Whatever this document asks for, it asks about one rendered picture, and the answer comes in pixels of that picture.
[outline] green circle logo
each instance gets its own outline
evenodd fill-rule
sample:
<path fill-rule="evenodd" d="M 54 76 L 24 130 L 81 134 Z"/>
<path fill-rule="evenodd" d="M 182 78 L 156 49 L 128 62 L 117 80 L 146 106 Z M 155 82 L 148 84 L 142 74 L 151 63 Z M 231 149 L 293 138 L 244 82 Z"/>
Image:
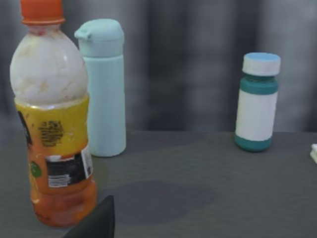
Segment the green circle logo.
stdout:
<path fill-rule="evenodd" d="M 40 166 L 37 165 L 37 163 L 32 161 L 30 167 L 31 167 L 31 174 L 33 177 L 39 178 L 40 176 L 42 176 L 42 170 Z"/>

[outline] gray curtain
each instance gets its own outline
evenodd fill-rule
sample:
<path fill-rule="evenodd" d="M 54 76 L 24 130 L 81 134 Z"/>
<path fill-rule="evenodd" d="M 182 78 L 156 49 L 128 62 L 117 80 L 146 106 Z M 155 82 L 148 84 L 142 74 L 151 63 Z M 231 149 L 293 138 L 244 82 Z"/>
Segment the gray curtain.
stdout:
<path fill-rule="evenodd" d="M 317 131 L 316 0 L 64 0 L 73 33 L 115 18 L 126 33 L 127 122 L 136 130 L 233 131 L 243 55 L 282 57 L 275 131 Z M 1 141 L 20 129 L 9 83 L 27 28 L 0 2 Z"/>

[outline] light blue thermos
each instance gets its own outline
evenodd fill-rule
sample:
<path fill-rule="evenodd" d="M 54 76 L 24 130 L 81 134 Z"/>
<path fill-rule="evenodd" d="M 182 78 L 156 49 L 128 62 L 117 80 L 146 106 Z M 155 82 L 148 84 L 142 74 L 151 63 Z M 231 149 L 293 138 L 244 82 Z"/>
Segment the light blue thermos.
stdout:
<path fill-rule="evenodd" d="M 112 19 L 88 21 L 75 32 L 88 73 L 90 152 L 112 157 L 126 147 L 124 33 Z"/>

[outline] orange and yellow label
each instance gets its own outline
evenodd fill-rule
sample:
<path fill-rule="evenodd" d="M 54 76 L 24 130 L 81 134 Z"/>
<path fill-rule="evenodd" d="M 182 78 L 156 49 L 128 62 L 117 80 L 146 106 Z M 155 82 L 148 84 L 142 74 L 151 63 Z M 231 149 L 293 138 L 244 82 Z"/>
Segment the orange and yellow label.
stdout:
<path fill-rule="evenodd" d="M 28 146 L 32 190 L 68 194 L 90 182 L 93 166 L 88 150 L 89 97 L 58 107 L 34 107 L 15 101 Z"/>

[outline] tabletop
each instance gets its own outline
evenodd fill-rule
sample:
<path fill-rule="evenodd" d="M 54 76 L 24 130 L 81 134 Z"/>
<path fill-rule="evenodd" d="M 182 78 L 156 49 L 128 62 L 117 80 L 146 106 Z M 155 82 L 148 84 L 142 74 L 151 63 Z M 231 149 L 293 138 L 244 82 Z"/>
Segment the tabletop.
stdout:
<path fill-rule="evenodd" d="M 118 238 L 315 238 L 315 142 L 275 133 L 250 153 L 230 132 L 134 132 L 120 156 L 94 158 L 99 201 L 114 195 Z M 33 214 L 23 133 L 0 156 L 0 236 L 62 238 Z"/>

